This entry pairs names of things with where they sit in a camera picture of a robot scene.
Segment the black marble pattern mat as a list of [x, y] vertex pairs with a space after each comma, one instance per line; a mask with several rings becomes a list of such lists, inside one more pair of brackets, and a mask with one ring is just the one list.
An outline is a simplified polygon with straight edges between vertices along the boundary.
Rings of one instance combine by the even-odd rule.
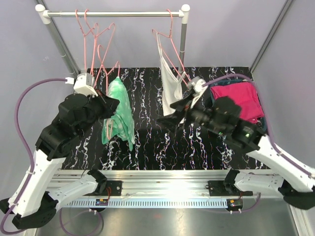
[[219, 170], [265, 169], [265, 165], [230, 149], [223, 137], [191, 125], [173, 134], [157, 123], [162, 116], [162, 85], [159, 68], [122, 68], [109, 76], [100, 72], [97, 86], [105, 88], [120, 76], [131, 104], [135, 144], [114, 137], [101, 141], [99, 121], [63, 163], [64, 170]]

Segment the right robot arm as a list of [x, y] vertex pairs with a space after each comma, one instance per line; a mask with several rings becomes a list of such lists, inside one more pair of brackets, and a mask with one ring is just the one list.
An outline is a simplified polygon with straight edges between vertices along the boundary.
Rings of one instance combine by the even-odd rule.
[[278, 195], [287, 204], [309, 210], [315, 206], [314, 169], [286, 155], [264, 131], [240, 118], [241, 107], [225, 96], [217, 99], [211, 108], [191, 107], [188, 96], [172, 104], [175, 112], [158, 118], [158, 123], [173, 133], [182, 122], [185, 126], [197, 124], [208, 131], [225, 137], [233, 150], [254, 158], [275, 171], [275, 174], [247, 174], [229, 170], [219, 185], [208, 185], [210, 193], [230, 196], [251, 196], [253, 193]]

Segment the aluminium mounting rail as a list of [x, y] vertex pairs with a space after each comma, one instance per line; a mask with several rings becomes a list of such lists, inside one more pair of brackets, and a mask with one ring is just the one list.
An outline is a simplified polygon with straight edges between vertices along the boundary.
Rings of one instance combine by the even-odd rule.
[[[118, 181], [111, 188], [108, 197], [74, 197], [64, 207], [91, 208], [227, 208], [227, 199], [236, 196], [210, 195], [208, 182], [224, 180], [228, 170], [190, 170], [190, 171], [101, 171], [108, 182]], [[79, 180], [82, 171], [60, 170], [48, 184], [48, 191], [54, 191]], [[276, 190], [282, 185], [282, 178], [272, 170], [241, 170], [240, 184], [255, 198], [279, 198]]]

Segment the green white tie-dye trousers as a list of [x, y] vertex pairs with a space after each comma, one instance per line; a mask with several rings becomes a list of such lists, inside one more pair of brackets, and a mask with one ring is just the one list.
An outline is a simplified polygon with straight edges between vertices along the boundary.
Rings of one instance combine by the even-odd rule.
[[134, 119], [132, 116], [127, 89], [119, 77], [116, 77], [108, 87], [108, 95], [118, 99], [119, 105], [115, 114], [103, 121], [102, 143], [107, 144], [114, 136], [128, 142], [128, 148], [133, 150], [135, 144]]

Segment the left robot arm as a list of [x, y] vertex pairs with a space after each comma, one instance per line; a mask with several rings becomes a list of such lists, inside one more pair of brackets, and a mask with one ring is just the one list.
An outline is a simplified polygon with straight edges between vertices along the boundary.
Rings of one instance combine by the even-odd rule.
[[105, 193], [107, 178], [97, 169], [57, 190], [47, 191], [47, 187], [86, 132], [100, 119], [112, 117], [119, 103], [97, 90], [95, 95], [71, 94], [59, 104], [57, 116], [35, 144], [34, 164], [16, 194], [0, 202], [3, 213], [14, 215], [12, 223], [18, 230], [43, 227], [75, 199]]

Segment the silver clothes rack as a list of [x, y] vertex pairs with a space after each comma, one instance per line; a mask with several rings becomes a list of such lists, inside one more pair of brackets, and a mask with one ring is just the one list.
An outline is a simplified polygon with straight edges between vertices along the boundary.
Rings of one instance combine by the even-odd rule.
[[[43, 24], [45, 24], [50, 32], [54, 43], [61, 54], [68, 70], [73, 75], [78, 75], [81, 69], [75, 62], [70, 50], [68, 49], [61, 33], [53, 21], [54, 17], [75, 17], [75, 12], [52, 12], [46, 8], [43, 0], [37, 0], [35, 11], [38, 13]], [[168, 17], [165, 11], [120, 11], [120, 12], [89, 12], [88, 17]], [[79, 17], [84, 17], [84, 12], [78, 12]]]

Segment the white camisole top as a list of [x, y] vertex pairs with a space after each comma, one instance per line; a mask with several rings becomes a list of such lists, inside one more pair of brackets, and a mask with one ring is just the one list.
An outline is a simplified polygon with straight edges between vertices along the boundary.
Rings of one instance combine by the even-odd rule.
[[163, 50], [160, 43], [160, 37], [156, 33], [157, 37], [157, 48], [160, 57], [160, 75], [162, 81], [162, 108], [163, 115], [167, 116], [175, 112], [174, 109], [170, 107], [171, 104], [180, 101], [183, 98], [182, 92], [182, 80], [183, 77], [180, 77], [178, 80], [177, 77], [173, 74], [170, 69], [167, 61], [163, 56]]

